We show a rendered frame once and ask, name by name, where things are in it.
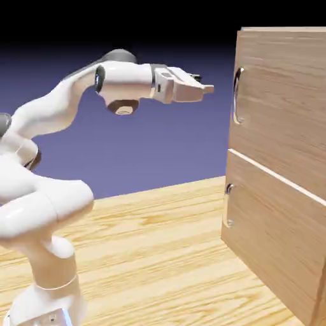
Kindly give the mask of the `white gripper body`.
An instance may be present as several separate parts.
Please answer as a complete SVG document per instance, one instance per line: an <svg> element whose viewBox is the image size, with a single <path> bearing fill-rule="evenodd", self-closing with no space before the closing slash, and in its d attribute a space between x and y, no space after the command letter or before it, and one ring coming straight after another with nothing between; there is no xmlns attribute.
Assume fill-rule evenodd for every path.
<svg viewBox="0 0 326 326"><path fill-rule="evenodd" d="M177 103L199 102L204 96L204 87L187 72L178 67L168 67L174 76L173 101Z"/></svg>

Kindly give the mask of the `light wood cabinet door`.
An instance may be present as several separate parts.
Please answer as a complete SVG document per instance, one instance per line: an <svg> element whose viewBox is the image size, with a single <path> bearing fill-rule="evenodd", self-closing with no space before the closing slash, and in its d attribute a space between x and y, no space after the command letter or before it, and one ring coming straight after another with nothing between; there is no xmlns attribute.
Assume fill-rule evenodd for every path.
<svg viewBox="0 0 326 326"><path fill-rule="evenodd" d="M326 326L326 206L233 153L222 239L305 325Z"/></svg>
<svg viewBox="0 0 326 326"><path fill-rule="evenodd" d="M326 27L246 27L229 146L326 200Z"/></svg>

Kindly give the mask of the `light wood cabinet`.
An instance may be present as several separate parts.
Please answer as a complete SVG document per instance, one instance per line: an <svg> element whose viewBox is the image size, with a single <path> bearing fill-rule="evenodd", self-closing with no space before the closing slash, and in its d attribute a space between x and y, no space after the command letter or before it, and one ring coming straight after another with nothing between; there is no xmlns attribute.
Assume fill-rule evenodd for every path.
<svg viewBox="0 0 326 326"><path fill-rule="evenodd" d="M326 326L326 27L237 34L222 239Z"/></svg>

